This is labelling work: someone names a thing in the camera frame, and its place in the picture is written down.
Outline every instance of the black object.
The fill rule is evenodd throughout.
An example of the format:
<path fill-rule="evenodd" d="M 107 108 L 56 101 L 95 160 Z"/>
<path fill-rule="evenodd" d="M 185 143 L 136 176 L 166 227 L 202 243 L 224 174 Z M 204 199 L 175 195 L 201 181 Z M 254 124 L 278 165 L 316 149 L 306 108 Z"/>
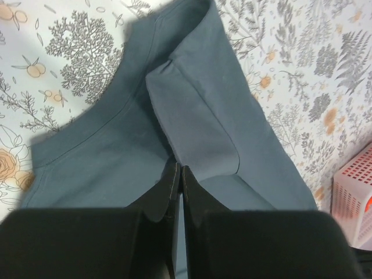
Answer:
<path fill-rule="evenodd" d="M 124 209 L 32 209 L 0 226 L 0 278 L 175 278 L 183 192 L 189 279 L 363 278 L 371 253 L 348 247 L 321 212 L 233 212 L 188 167 Z"/>

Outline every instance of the white floral surface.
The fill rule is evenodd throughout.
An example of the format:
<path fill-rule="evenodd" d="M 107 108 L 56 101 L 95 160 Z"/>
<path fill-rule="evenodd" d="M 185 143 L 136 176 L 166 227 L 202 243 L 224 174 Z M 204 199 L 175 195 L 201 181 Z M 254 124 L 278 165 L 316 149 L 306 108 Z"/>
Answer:
<path fill-rule="evenodd" d="M 128 24 L 166 2 L 0 0 L 0 220 L 33 180 L 29 146 L 94 105 Z M 332 175 L 372 139 L 372 1 L 217 5 L 252 94 L 329 211 Z"/>

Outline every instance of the floral patterned fabric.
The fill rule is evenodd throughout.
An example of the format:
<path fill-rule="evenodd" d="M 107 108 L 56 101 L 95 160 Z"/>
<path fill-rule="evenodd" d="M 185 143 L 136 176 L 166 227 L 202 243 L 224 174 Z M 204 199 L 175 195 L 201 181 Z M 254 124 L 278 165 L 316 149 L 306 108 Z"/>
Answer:
<path fill-rule="evenodd" d="M 130 23 L 168 1 L 0 0 L 0 220 L 32 183 L 30 145 L 94 105 Z M 329 212 L 333 174 L 372 139 L 372 0 L 217 5 L 252 94 Z"/>

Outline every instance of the plastic basket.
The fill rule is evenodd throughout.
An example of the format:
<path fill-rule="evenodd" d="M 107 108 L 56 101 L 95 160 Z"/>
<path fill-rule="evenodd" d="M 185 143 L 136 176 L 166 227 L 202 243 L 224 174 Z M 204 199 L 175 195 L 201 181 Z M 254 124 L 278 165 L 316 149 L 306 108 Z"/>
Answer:
<path fill-rule="evenodd" d="M 332 215 L 350 246 L 360 248 L 372 237 L 372 144 L 335 174 Z"/>

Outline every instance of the gray cloth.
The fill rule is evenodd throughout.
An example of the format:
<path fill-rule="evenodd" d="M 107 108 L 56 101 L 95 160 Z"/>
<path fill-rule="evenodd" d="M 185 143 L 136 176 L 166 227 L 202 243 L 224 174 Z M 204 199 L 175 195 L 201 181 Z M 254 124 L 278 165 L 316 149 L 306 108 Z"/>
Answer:
<path fill-rule="evenodd" d="M 32 146 L 35 181 L 21 207 L 127 206 L 160 179 L 169 140 L 230 209 L 315 209 L 243 79 L 213 1 L 180 0 L 136 22 L 98 103 Z M 180 215 L 177 278 L 186 278 Z"/>

